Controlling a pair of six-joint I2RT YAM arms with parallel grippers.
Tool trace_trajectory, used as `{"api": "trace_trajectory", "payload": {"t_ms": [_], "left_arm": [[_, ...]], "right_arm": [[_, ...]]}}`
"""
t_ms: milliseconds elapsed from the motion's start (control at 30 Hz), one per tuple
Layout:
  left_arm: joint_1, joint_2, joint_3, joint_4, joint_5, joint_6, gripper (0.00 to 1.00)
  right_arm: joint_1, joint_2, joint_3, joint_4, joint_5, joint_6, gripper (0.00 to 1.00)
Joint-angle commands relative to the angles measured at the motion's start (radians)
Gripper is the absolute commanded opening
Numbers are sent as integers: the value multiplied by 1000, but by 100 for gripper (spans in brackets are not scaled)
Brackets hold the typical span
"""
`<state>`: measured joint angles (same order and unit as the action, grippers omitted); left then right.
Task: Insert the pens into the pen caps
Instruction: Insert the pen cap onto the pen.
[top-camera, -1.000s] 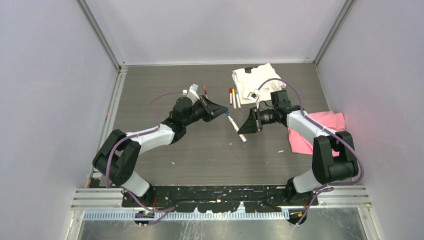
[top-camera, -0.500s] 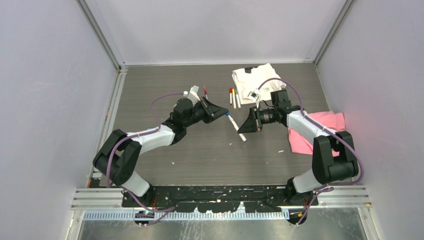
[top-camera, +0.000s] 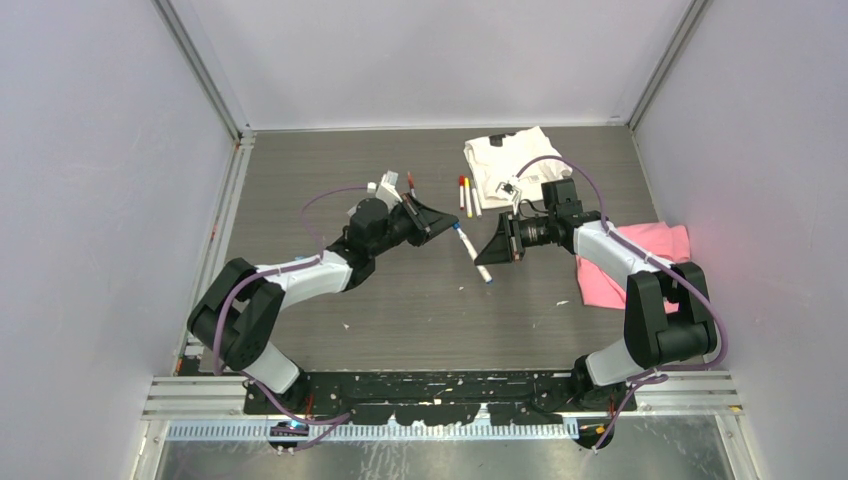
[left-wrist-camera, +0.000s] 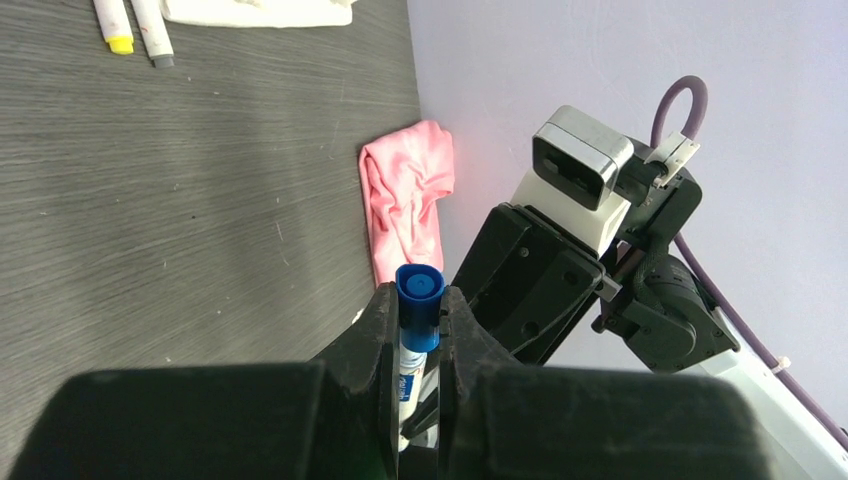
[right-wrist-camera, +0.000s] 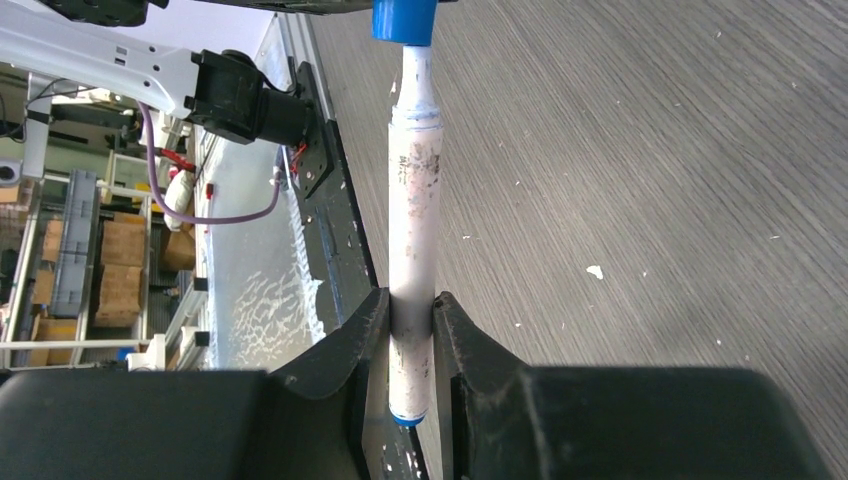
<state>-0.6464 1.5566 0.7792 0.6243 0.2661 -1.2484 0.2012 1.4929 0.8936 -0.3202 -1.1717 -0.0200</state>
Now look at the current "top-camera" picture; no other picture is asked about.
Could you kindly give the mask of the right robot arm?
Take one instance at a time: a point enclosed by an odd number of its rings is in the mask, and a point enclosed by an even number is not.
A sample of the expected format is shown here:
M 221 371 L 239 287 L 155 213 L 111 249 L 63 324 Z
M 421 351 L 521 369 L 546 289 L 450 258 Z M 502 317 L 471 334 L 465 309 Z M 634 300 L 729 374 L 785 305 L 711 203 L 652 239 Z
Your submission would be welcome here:
M 545 211 L 502 213 L 478 266 L 518 262 L 530 247 L 555 244 L 593 263 L 625 293 L 623 333 L 612 345 L 578 358 L 568 392 L 596 409 L 637 375 L 713 352 L 719 332 L 705 306 L 706 280 L 695 264 L 673 264 L 641 252 L 599 211 L 584 210 L 571 179 L 541 187 Z

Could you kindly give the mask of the white acrylic marker grey tip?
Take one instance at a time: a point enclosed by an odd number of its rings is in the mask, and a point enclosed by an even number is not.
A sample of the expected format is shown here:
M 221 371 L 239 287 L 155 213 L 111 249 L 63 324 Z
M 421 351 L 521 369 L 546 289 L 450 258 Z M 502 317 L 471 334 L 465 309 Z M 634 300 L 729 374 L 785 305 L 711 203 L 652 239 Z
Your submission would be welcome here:
M 472 202 L 473 212 L 476 218 L 482 217 L 482 209 L 478 198 L 477 190 L 474 187 L 469 188 L 470 198 Z

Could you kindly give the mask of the white pen yellow end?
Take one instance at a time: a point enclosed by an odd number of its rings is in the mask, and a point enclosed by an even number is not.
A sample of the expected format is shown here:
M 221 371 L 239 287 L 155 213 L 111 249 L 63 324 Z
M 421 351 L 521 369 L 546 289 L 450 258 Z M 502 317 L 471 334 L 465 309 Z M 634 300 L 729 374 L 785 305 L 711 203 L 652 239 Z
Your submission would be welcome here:
M 473 218 L 474 217 L 473 204 L 472 204 L 472 200 L 471 200 L 471 196 L 470 196 L 470 190 L 467 186 L 463 186 L 463 197 L 464 197 L 466 216 L 467 216 L 467 218 Z

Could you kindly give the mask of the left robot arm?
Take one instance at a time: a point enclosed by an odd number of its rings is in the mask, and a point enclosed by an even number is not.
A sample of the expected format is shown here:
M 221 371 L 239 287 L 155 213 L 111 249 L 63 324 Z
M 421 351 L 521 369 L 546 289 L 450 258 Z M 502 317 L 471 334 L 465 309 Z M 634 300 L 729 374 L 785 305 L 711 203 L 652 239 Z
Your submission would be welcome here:
M 264 267 L 228 261 L 189 314 L 187 329 L 219 366 L 262 383 L 272 404 L 294 413 L 306 403 L 307 387 L 299 380 L 301 367 L 270 340 L 279 313 L 358 287 L 374 273 L 379 255 L 402 243 L 423 246 L 457 221 L 408 194 L 393 206 L 364 199 L 341 236 L 314 256 Z

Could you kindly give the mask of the white blue marker pen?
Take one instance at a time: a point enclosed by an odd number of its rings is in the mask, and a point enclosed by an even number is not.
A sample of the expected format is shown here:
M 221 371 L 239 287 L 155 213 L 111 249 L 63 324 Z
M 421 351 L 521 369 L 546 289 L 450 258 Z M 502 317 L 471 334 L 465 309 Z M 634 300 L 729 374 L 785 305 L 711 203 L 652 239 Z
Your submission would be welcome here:
M 473 266 L 477 269 L 478 273 L 480 274 L 481 278 L 483 279 L 483 282 L 487 285 L 492 284 L 493 278 L 492 278 L 491 274 L 489 273 L 488 269 L 485 266 L 480 266 L 480 265 L 477 265 L 475 263 L 477 256 L 478 256 L 478 252 L 477 252 L 476 248 L 474 247 L 474 245 L 472 244 L 470 238 L 467 236 L 467 234 L 464 232 L 464 230 L 462 228 L 461 228 L 460 231 L 456 231 L 456 232 L 457 232 L 459 239 L 463 243 L 463 245 L 464 245 L 464 247 L 465 247 L 465 249 L 466 249 L 466 251 L 467 251 L 467 253 L 470 257 Z

